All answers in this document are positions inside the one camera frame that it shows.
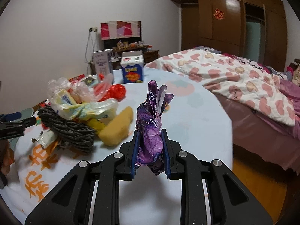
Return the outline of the wooden tv cabinet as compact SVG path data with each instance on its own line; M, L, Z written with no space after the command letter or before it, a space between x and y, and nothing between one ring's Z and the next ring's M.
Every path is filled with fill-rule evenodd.
M152 49L152 46L127 46L127 47L113 47L111 49L111 64L114 70L121 69L121 60L123 56L136 56L142 54L144 64L152 62L159 58L159 50Z

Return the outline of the white rolled paper tube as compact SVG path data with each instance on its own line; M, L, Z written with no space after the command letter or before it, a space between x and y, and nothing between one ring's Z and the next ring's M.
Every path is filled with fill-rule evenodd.
M57 137L57 133L52 130L48 130L43 132L37 138L33 138L31 142L40 145L43 149L46 149L57 139Z

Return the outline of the red plastic bag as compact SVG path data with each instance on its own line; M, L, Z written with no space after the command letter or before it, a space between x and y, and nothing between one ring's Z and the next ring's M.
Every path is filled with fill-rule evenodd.
M94 96L98 102L103 102L107 99L115 99L118 102L126 96L126 88L121 84L110 84L109 75L97 74L98 84L94 86Z

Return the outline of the bed with mauve skirt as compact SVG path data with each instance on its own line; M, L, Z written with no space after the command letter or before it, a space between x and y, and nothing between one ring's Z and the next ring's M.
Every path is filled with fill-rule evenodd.
M193 48L214 52L212 48ZM249 64L256 62L226 55L234 59L241 59ZM299 88L281 78L280 92L292 101L296 115L295 126L287 126L274 121L262 113L220 94L215 94L223 105L233 123L233 139L236 145L259 155L263 160L280 165L283 169L299 172Z

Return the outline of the yellow printed plastic bag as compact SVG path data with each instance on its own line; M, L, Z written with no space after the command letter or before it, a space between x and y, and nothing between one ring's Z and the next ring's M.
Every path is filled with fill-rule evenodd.
M101 119L106 115L115 115L119 104L115 99L78 104L65 89L61 89L51 98L50 106L56 114L66 120L88 121L92 118Z

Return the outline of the red double-happiness decal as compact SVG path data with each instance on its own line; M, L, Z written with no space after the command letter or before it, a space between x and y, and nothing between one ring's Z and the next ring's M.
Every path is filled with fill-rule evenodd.
M216 20L224 20L225 19L225 13L221 11L220 9L215 9L213 13L214 18Z

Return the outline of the clear plastic bag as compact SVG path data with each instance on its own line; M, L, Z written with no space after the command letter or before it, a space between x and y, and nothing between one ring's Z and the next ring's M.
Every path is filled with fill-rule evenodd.
M111 74L109 74L109 78L109 83L112 84ZM66 78L52 79L47 83L48 97L51 99L61 89L65 89L78 104L98 101L94 96L94 87L88 87L81 80L69 82Z

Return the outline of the yellow sponge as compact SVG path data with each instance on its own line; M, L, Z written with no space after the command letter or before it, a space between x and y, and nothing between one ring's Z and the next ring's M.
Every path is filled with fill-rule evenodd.
M98 134L106 146L116 146L128 137L133 121L133 109L126 107Z

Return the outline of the white fruit-print tablecloth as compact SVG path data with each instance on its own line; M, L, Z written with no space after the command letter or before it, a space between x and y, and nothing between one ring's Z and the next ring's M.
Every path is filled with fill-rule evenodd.
M162 128L169 139L200 160L220 159L233 165L232 124L217 98L199 80L157 69L144 71L145 81L125 85L126 96L117 111L133 110L146 100L148 82L165 85L173 94L169 105L162 109ZM8 185L1 196L19 222L45 198L52 188L80 161L95 163L118 151L101 140L94 143L90 155L76 150L59 149L47 154L33 142L43 128L30 127L15 148L15 163L8 174ZM141 143L136 160L138 168L132 181L120 183L119 203L121 224L179 224L181 182L170 181L164 173L162 146Z

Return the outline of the wall power socket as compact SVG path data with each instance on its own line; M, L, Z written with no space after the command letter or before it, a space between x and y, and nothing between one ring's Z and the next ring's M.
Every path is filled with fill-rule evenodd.
M98 28L97 27L92 27L92 28L89 28L89 32L97 32L98 31Z

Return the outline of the small dark snack packet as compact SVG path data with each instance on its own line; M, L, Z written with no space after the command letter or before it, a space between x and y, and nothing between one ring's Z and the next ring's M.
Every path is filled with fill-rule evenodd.
M96 75L88 75L84 77L81 82L84 82L88 87L94 87L99 83Z

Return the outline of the tall grey white carton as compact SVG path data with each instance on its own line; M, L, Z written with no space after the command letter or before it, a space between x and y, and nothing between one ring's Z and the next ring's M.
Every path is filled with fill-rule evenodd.
M93 53L93 63L96 74L107 76L111 74L111 83L114 83L113 67L111 63L112 49L103 49Z

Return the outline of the heart-print white quilt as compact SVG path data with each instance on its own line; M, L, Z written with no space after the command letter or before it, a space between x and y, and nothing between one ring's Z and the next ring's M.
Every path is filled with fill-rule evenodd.
M292 101L280 92L281 78L244 60L187 49L160 57L146 67L187 77L210 92L240 102L274 121L291 127L296 124Z

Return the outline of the purple wrapper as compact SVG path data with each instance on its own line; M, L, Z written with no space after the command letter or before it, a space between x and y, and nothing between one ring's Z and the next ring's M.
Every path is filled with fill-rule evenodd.
M137 108L136 130L141 143L135 165L147 166L156 176L164 172L161 116L174 98L166 91L165 84L158 87L156 81L149 81L146 100Z

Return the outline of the blue white milk carton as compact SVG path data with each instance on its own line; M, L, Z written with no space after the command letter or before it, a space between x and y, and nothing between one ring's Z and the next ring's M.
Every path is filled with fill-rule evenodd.
M123 56L121 58L123 83L142 83L144 81L143 66L142 54Z

